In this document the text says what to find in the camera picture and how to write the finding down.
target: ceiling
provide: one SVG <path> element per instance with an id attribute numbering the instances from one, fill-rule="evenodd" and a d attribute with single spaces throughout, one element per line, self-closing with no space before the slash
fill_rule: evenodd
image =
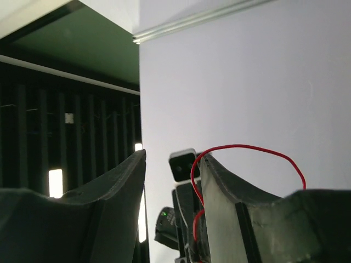
<path id="1" fill-rule="evenodd" d="M 31 56 L 139 84 L 139 46 L 132 42 L 132 35 L 86 6 L 9 46 Z"/>

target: fluorescent light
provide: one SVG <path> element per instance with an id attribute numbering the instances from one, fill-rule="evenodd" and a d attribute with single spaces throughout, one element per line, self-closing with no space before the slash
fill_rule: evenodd
<path id="1" fill-rule="evenodd" d="M 141 196 L 140 210 L 139 210 L 139 220 L 138 220 L 138 229 L 139 229 L 139 242 L 144 242 L 146 240 L 146 215 L 145 215 L 145 192 Z"/>
<path id="2" fill-rule="evenodd" d="M 143 149 L 143 145 L 142 144 L 135 144 L 135 151 L 140 151 Z"/>
<path id="3" fill-rule="evenodd" d="M 62 169 L 49 171 L 49 195 L 54 198 L 61 198 L 63 195 Z"/>

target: small white square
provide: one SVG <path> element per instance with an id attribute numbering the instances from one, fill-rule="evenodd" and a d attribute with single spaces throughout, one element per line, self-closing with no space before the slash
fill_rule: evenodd
<path id="1" fill-rule="evenodd" d="M 73 113 L 65 113 L 65 123 L 66 124 L 74 124 L 75 116 Z"/>

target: ceiling trim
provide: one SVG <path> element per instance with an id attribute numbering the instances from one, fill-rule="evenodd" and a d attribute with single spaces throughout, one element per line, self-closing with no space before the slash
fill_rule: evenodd
<path id="1" fill-rule="evenodd" d="M 29 23 L 28 25 L 25 25 L 24 27 L 19 28 L 13 33 L 3 37 L 2 39 L 0 39 L 0 45 L 5 45 L 5 44 L 15 42 L 16 40 L 19 40 L 20 38 L 25 37 L 30 33 L 33 33 L 41 29 L 42 27 L 45 27 L 65 17 L 66 15 L 69 15 L 81 9 L 82 7 L 85 7 L 85 5 L 78 0 L 73 0 L 71 2 L 68 2 L 65 5 L 59 7 L 58 9 L 53 10 L 52 12 L 46 14 L 45 16 L 42 16 L 41 18 L 38 18 L 37 20 Z"/>
<path id="2" fill-rule="evenodd" d="M 193 26 L 201 25 L 203 23 L 222 18 L 248 8 L 255 7 L 260 4 L 271 2 L 273 0 L 241 0 L 235 4 L 230 4 L 221 8 L 207 10 L 185 18 L 165 23 L 160 26 L 152 27 L 148 30 L 134 34 L 133 42 L 136 44 L 143 43 L 148 40 L 159 38 L 171 33 L 178 32 Z"/>
<path id="3" fill-rule="evenodd" d="M 72 64 L 50 59 L 46 56 L 36 53 L 27 52 L 17 47 L 1 47 L 0 55 L 8 56 L 17 60 L 26 61 L 32 64 L 41 65 L 43 67 L 53 68 L 58 71 L 67 72 L 73 75 L 78 75 L 86 78 L 95 79 L 104 83 L 109 83 L 115 86 L 124 87 L 133 91 L 139 91 L 139 85 L 123 81 L 121 79 L 106 76 L 86 68 L 74 66 Z"/>
<path id="4" fill-rule="evenodd" d="M 19 66 L 19 67 L 29 68 L 31 70 L 36 70 L 36 71 L 44 72 L 44 73 L 47 73 L 47 74 L 56 75 L 56 76 L 59 76 L 59 77 L 73 79 L 74 81 L 80 81 L 80 82 L 84 82 L 84 83 L 88 83 L 88 84 L 92 84 L 92 85 L 97 85 L 97 86 L 104 87 L 104 88 L 114 89 L 114 90 L 118 90 L 120 92 L 125 92 L 125 93 L 129 93 L 129 94 L 133 94 L 133 95 L 140 95 L 140 92 L 135 91 L 135 90 L 119 87 L 119 86 L 116 86 L 116 85 L 113 85 L 113 84 L 105 83 L 105 82 L 102 82 L 102 81 L 97 81 L 97 80 L 94 80 L 94 79 L 91 79 L 91 78 L 78 76 L 78 75 L 71 74 L 71 73 L 68 73 L 68 72 L 55 70 L 53 68 L 44 67 L 44 66 L 41 66 L 41 65 L 36 65 L 36 64 L 29 63 L 29 62 L 26 62 L 26 61 L 10 58 L 10 57 L 4 56 L 4 55 L 0 55 L 0 62 L 6 63 L 6 64 L 11 64 L 11 65 L 15 65 L 15 66 Z"/>

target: curved black edge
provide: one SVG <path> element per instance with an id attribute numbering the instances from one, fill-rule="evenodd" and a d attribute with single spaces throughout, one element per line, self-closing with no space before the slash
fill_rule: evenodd
<path id="1" fill-rule="evenodd" d="M 248 205 L 262 205 L 275 202 L 280 197 L 265 192 L 227 170 L 212 155 L 205 155 L 201 165 L 206 165 L 218 187 L 233 203 L 243 202 Z"/>
<path id="2" fill-rule="evenodd" d="M 232 211 L 224 213 L 226 224 L 208 228 L 211 252 L 224 261 L 245 253 L 249 263 L 351 262 L 351 191 L 299 190 L 279 198 L 240 179 L 212 156 L 201 163 L 202 178 L 211 186 L 205 194 L 206 214 L 221 220 L 221 210 Z M 234 233 L 239 236 L 236 246 L 244 244 L 240 250 L 226 242 L 211 243 L 230 240 Z"/>
<path id="3" fill-rule="evenodd" d="M 0 190 L 0 262 L 132 262 L 145 150 L 61 199 Z"/>

